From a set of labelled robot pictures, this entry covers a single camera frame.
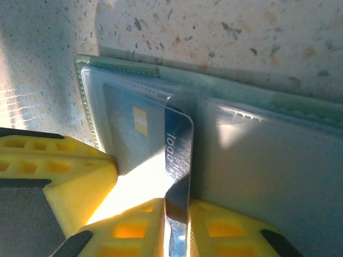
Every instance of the stone surface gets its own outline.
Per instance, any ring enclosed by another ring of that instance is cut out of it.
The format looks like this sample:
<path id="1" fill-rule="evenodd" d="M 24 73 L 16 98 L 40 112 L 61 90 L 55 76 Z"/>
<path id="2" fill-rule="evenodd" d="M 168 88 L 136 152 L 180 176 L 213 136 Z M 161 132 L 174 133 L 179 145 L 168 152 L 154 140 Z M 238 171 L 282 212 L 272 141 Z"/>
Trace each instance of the stone surface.
<path id="1" fill-rule="evenodd" d="M 117 57 L 343 103 L 329 0 L 0 2 L 0 125 L 90 143 L 72 58 Z"/>

